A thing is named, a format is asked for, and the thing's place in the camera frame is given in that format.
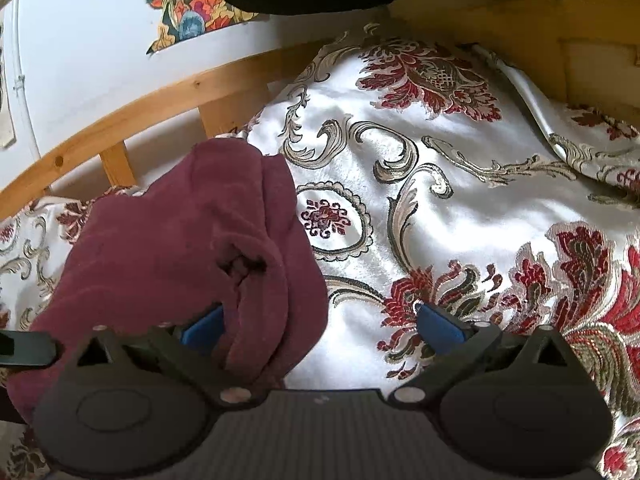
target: maroon cloth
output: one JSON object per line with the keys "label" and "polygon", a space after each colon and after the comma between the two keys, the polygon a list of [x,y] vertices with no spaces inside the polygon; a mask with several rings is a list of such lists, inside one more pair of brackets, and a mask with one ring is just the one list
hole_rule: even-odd
{"label": "maroon cloth", "polygon": [[214,354],[248,383],[280,381],[326,326],[326,285],[297,218],[287,164],[239,139],[197,145],[143,196],[95,203],[31,326],[65,352],[51,368],[9,378],[11,400],[29,421],[96,325],[142,334],[187,322],[213,301],[225,313]]}

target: bedspread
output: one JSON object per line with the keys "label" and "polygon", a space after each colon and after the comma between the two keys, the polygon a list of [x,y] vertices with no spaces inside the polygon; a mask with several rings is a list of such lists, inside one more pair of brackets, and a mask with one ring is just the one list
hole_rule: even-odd
{"label": "bedspread", "polygon": [[[287,159],[329,291],[287,386],[389,393],[433,358],[421,301],[516,333],[551,323],[614,415],[601,473],[640,478],[638,130],[551,102],[478,46],[402,38],[345,34],[238,134]],[[8,327],[46,307],[91,207],[47,198],[0,226]],[[16,446],[44,470],[29,434]]]}

